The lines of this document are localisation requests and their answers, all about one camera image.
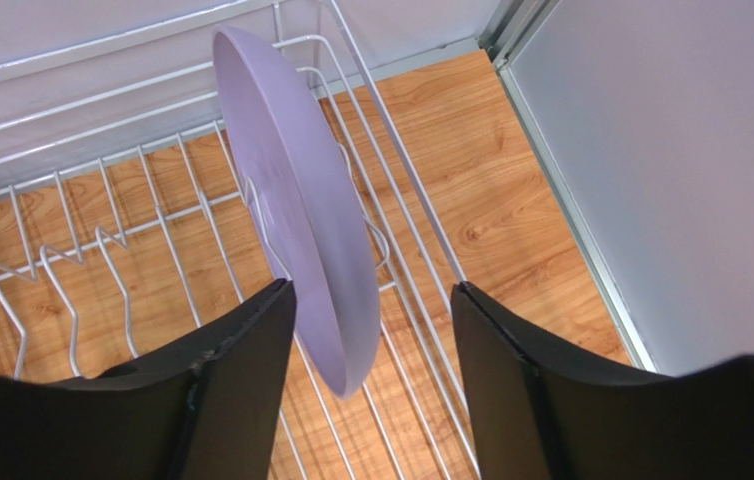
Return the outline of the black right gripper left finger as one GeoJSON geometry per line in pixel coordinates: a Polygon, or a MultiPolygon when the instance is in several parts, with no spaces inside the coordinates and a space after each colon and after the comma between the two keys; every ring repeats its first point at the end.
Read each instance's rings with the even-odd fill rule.
{"type": "Polygon", "coordinates": [[[97,377],[0,376],[0,479],[264,479],[297,300],[277,280],[97,377]]]}

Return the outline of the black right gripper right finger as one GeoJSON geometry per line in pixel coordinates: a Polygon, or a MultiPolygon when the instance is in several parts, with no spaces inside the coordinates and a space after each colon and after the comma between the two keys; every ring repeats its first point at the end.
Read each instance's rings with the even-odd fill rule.
{"type": "Polygon", "coordinates": [[[485,479],[754,479],[754,355],[673,377],[626,366],[469,282],[454,336],[485,479]]]}

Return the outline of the purple plate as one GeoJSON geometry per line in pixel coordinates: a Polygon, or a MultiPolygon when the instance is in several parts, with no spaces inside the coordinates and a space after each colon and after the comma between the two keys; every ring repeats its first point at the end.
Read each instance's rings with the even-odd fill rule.
{"type": "Polygon", "coordinates": [[[347,398],[376,357],[380,292],[342,151],[304,78],[268,41],[220,25],[212,55],[229,146],[271,271],[293,281],[301,342],[327,387],[347,398]]]}

